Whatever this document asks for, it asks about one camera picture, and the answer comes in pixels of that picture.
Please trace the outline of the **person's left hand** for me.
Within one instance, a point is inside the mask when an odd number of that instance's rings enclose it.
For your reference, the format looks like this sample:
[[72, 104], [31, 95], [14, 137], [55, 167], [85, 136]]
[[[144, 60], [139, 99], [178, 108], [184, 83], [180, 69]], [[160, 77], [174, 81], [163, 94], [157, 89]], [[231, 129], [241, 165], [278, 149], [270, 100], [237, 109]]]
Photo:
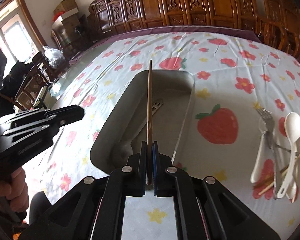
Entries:
[[14, 212], [23, 212], [29, 207], [25, 177], [25, 170], [20, 167], [11, 174], [11, 183], [0, 181], [0, 197], [5, 197], [10, 202], [10, 208]]

